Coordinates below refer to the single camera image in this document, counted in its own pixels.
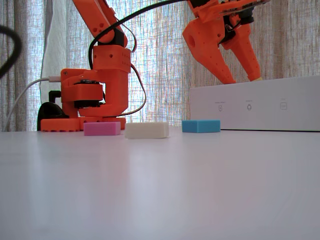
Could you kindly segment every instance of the robotic arm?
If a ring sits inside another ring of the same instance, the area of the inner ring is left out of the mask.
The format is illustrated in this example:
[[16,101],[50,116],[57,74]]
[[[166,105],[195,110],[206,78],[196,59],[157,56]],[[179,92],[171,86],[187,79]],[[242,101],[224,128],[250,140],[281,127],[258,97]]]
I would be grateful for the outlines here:
[[260,66],[251,46],[250,23],[255,6],[270,0],[190,0],[188,4],[196,17],[183,32],[193,57],[223,84],[233,84],[228,66],[219,51],[221,44],[232,50],[250,81],[261,79]]
[[[219,51],[221,44],[231,49],[251,81],[258,80],[260,67],[250,44],[253,8],[270,0],[189,0],[196,17],[183,31],[183,37],[194,58],[211,71],[223,84],[232,84],[228,66]],[[117,22],[115,12],[105,0],[73,0],[94,37]],[[65,68],[61,71],[61,91],[50,92],[38,114],[38,130],[75,132],[85,122],[121,122],[118,118],[128,108],[128,75],[131,51],[127,37],[118,26],[99,39],[93,47],[92,69]],[[61,97],[62,109],[55,103]]]

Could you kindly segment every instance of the white table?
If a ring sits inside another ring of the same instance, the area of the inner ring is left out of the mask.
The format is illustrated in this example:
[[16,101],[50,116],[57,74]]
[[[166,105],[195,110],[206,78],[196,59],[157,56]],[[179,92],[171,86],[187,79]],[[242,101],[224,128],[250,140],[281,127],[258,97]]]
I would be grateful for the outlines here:
[[320,133],[0,133],[1,240],[318,240]]

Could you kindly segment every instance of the mounting hole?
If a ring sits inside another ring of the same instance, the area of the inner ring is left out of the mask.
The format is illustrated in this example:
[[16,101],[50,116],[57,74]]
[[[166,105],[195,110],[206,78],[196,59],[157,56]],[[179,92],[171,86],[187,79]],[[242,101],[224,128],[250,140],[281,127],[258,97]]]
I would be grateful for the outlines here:
[[195,39],[191,35],[188,38],[188,42],[189,42],[190,47],[194,48],[196,46]]

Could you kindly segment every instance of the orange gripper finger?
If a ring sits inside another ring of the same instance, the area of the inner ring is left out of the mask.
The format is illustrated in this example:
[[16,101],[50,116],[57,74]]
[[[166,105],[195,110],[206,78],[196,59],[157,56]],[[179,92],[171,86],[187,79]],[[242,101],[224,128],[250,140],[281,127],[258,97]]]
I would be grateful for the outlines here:
[[236,81],[218,47],[224,34],[225,26],[222,18],[208,23],[203,23],[197,18],[191,21],[183,31],[183,37],[193,57],[223,84],[234,84]]
[[226,50],[232,50],[248,75],[248,79],[254,81],[261,77],[261,72],[257,57],[250,43],[250,33],[249,24],[241,25],[235,29],[234,38],[222,43],[222,46]]

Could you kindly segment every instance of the white box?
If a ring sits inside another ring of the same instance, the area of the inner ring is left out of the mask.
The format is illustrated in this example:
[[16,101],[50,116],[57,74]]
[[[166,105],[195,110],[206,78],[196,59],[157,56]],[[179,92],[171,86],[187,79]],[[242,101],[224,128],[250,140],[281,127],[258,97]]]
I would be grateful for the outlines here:
[[223,130],[320,131],[320,76],[191,88],[190,113]]
[[169,136],[167,122],[132,122],[125,124],[127,139],[163,139]]

